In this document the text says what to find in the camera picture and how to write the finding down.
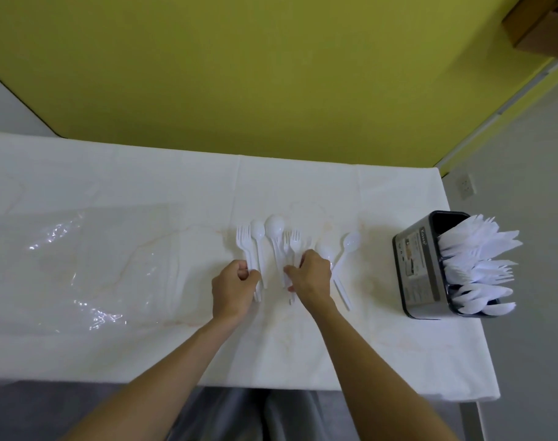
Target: yellow wall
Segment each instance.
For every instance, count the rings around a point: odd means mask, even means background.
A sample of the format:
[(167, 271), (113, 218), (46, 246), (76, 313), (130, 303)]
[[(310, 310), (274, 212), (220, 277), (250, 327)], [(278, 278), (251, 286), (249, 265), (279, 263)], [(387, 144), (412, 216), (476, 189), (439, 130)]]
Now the yellow wall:
[(433, 166), (547, 58), (517, 0), (0, 0), (0, 80), (58, 134)]

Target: electrical outlet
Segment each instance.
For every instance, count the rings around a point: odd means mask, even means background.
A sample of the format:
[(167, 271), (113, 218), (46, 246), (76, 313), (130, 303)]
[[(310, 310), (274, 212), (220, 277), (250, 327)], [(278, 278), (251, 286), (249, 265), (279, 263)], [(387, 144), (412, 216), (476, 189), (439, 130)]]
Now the electrical outlet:
[(457, 187), (459, 189), (459, 193), (461, 194), (461, 199), (467, 199), (477, 193), (475, 191), (473, 179), (471, 179), (471, 175), (468, 173), (457, 179)]

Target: white plastic spoon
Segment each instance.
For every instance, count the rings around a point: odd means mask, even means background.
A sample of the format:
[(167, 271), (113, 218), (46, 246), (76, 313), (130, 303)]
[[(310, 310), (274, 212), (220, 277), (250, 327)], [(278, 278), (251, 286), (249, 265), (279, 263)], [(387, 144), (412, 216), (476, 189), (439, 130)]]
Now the white plastic spoon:
[(285, 229), (285, 222), (279, 215), (271, 215), (265, 222), (265, 234), (271, 240), (273, 251), (275, 252), (275, 264), (277, 265), (277, 272), (281, 279), (281, 285), (285, 287), (285, 276), (283, 274), (284, 257), (283, 252), (279, 246), (281, 244), (281, 237), (283, 236), (283, 229)]
[(262, 250), (261, 250), (262, 240), (265, 237), (265, 224), (260, 220), (252, 220), (250, 222), (250, 235), (254, 238), (254, 240), (257, 243), (258, 268), (260, 269), (261, 272), (262, 287), (264, 289), (267, 289), (267, 284), (265, 283), (265, 274), (263, 272), (264, 269), (263, 265), (265, 263), (264, 263), (264, 259), (262, 258)]
[(361, 247), (361, 233), (358, 231), (350, 232), (344, 237), (344, 241), (342, 242), (344, 246), (344, 252), (334, 265), (334, 272), (338, 272), (338, 268), (342, 266), (342, 261), (345, 259), (347, 254), (350, 252), (355, 252), (359, 247)]
[(477, 314), (479, 311), (487, 306), (487, 302), (489, 302), (489, 300), (487, 300), (485, 297), (482, 299), (470, 300), (465, 304), (465, 306), (459, 308), (459, 312), (462, 314)]
[(489, 316), (503, 316), (516, 307), (516, 303), (498, 303), (484, 306), (483, 312)]
[(351, 301), (349, 299), (349, 295), (347, 294), (346, 289), (344, 289), (344, 285), (342, 284), (342, 282), (338, 278), (338, 274), (336, 274), (334, 272), (335, 266), (333, 267), (333, 264), (332, 264), (332, 260), (334, 259), (332, 249), (330, 249), (330, 247), (328, 247), (326, 244), (323, 244), (322, 242), (318, 242), (316, 244), (316, 252), (318, 253), (318, 255), (320, 257), (322, 257), (323, 259), (326, 259), (330, 262), (330, 269), (332, 269), (332, 280), (334, 281), (334, 284), (336, 285), (336, 289), (338, 289), (338, 293), (340, 294), (340, 298), (344, 302), (344, 305), (347, 307), (347, 310), (350, 311), (353, 308), (353, 306), (352, 306)]

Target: right hand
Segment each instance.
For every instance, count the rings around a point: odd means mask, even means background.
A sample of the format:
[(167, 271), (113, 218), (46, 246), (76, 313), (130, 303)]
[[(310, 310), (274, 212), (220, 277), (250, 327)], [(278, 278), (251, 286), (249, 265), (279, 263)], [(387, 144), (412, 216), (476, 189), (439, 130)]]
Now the right hand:
[(320, 257), (316, 251), (305, 251), (301, 267), (289, 265), (283, 271), (293, 283), (288, 290), (297, 293), (310, 313), (335, 306), (330, 297), (330, 262)]

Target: white tablecloth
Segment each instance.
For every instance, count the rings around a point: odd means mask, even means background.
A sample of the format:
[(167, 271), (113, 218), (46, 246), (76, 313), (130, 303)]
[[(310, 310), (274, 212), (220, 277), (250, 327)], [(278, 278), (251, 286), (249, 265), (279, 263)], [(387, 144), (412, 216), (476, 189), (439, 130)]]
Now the white tablecloth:
[[(211, 277), (229, 260), (241, 257), (234, 245), (236, 226), (281, 214), (288, 227), (301, 229), (314, 242), (322, 238), (335, 249), (346, 232), (362, 232), (362, 248), (341, 271), (354, 310), (345, 310), (335, 290), (334, 299), (357, 331), (418, 393), (447, 400), (499, 396), (478, 319), (419, 321), (401, 309), (391, 239), (432, 210), (448, 210), (437, 169), (217, 155), (0, 133), (0, 216), (27, 219), (68, 210), (151, 205), (178, 210), (173, 220), (179, 232), (172, 241), (179, 245), (174, 248), (179, 260), (169, 318), (113, 334), (24, 334), (1, 326), (0, 379), (128, 382), (209, 319)], [(314, 321), (299, 302), (290, 306), (280, 288), (268, 242), (264, 252), (270, 286), (263, 291), (263, 302), (253, 304), (247, 321), (222, 347), (201, 384), (340, 389)], [(128, 283), (126, 294), (137, 299), (148, 293)]]

